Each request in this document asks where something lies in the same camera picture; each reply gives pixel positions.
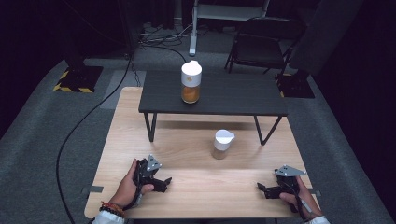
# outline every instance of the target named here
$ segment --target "controller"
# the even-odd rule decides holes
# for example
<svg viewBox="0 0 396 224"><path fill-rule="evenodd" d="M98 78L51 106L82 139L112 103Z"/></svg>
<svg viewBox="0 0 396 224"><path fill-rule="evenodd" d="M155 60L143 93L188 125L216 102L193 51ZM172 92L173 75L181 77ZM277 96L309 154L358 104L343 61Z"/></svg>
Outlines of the controller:
<svg viewBox="0 0 396 224"><path fill-rule="evenodd" d="M141 191L144 185L151 184L154 186L153 191L162 193L166 192L167 186L171 183L172 177L167 178L164 181L154 178L154 175L161 167L162 165L154 159L152 154L148 156L148 160L143 159L141 161L137 161L133 177L134 184L136 185L136 193L134 194L134 198L131 203L125 206L123 210L136 207L140 204L140 200L142 198Z"/></svg>
<svg viewBox="0 0 396 224"><path fill-rule="evenodd" d="M259 190L264 192L266 199L278 199L280 193L286 192L292 195L298 195L300 188L298 187L297 175L306 175L306 172L297 170L288 165L283 165L279 169L275 169L277 187L267 188L261 183L257 183ZM299 212L295 206L289 203L290 211L293 213Z"/></svg>

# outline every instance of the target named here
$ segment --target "black tabletop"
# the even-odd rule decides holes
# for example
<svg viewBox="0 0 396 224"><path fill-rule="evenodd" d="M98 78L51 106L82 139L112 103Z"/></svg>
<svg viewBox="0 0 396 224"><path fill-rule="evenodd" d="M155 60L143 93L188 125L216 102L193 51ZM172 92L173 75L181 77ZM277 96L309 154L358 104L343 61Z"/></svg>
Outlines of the black tabletop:
<svg viewBox="0 0 396 224"><path fill-rule="evenodd" d="M148 71L140 113L282 116L288 115L273 78L260 74L203 71L201 95L189 105L181 99L181 71Z"/></svg>

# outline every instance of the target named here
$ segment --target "person's left hand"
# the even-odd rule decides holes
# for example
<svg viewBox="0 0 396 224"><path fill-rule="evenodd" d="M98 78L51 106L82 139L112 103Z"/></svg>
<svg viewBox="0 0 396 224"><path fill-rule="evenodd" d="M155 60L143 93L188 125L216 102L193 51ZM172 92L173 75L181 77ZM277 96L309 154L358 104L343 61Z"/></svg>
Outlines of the person's left hand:
<svg viewBox="0 0 396 224"><path fill-rule="evenodd" d="M129 169L128 174L121 180L119 188L114 196L110 199L109 203L114 203L119 207L123 208L128 205L133 199L136 193L136 185L134 184L134 170L136 169L137 160L134 159L131 169ZM153 185L144 185L142 187L142 194L153 191Z"/></svg>

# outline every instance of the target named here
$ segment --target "finger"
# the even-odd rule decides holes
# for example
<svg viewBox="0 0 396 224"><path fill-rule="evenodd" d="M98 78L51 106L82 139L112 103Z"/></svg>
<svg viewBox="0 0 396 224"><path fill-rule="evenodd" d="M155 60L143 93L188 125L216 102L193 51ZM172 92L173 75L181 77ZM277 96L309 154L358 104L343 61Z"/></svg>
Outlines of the finger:
<svg viewBox="0 0 396 224"><path fill-rule="evenodd" d="M289 193L280 193L279 198L287 203L297 204L296 196Z"/></svg>
<svg viewBox="0 0 396 224"><path fill-rule="evenodd" d="M303 187L306 189L305 183L303 182L303 180L301 179L301 177L299 175L296 176L297 179L297 183L299 185L299 187Z"/></svg>
<svg viewBox="0 0 396 224"><path fill-rule="evenodd" d="M142 194L148 193L153 190L154 190L154 185L150 185L150 184L144 185L142 187Z"/></svg>
<svg viewBox="0 0 396 224"><path fill-rule="evenodd" d="M137 159L134 159L134 161L132 162L132 165L131 165L131 168L129 169L129 171L128 171L128 174L127 174L127 176L129 176L129 177L133 177L133 175L134 175L134 170L136 170L136 166L137 166Z"/></svg>

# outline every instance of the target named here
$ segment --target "gray carpet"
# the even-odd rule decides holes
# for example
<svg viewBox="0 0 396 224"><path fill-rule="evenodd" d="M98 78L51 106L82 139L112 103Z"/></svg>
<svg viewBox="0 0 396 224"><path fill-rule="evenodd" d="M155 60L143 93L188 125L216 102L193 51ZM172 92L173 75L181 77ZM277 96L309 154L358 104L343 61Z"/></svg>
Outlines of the gray carpet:
<svg viewBox="0 0 396 224"><path fill-rule="evenodd" d="M232 34L216 32L200 35L194 58L188 55L190 40L187 37L181 45L169 48L178 50L187 61L197 60L203 67L203 76L205 71L224 73L232 38ZM69 223L56 184L57 155L75 125L118 86L127 63L124 59L86 60L87 65L104 67L95 93L52 90L67 67L65 62L56 65L43 78L0 141L0 223ZM134 69L139 71L142 84L144 71L179 72L183 63L180 55L167 49L138 49L134 55ZM233 71L259 76L262 69L236 65ZM286 103L290 126L307 172L315 190L321 193L318 201L323 212L332 223L394 223L314 80L310 77L308 81L316 98L287 98ZM130 85L137 85L131 72L121 86ZM95 109L64 146L60 178L76 223L89 221L84 216L87 202L84 189L93 181L119 92ZM283 218L278 223L299 221Z"/></svg>

